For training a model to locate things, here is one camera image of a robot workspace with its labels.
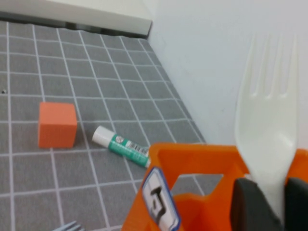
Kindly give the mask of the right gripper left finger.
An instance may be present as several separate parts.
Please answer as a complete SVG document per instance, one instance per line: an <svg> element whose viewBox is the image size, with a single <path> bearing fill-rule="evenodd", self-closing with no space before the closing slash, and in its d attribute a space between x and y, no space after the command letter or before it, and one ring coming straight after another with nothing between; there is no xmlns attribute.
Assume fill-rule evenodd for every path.
<svg viewBox="0 0 308 231"><path fill-rule="evenodd" d="M230 223L233 231L283 231L257 184L246 178L234 181Z"/></svg>

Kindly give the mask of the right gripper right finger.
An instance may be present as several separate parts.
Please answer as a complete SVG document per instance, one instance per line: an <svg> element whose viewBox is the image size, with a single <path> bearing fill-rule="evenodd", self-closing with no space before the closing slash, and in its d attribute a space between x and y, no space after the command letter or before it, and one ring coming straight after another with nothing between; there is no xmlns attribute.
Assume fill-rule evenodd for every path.
<svg viewBox="0 0 308 231"><path fill-rule="evenodd" d="M308 230L308 183L289 178L284 188L284 226L282 231Z"/></svg>

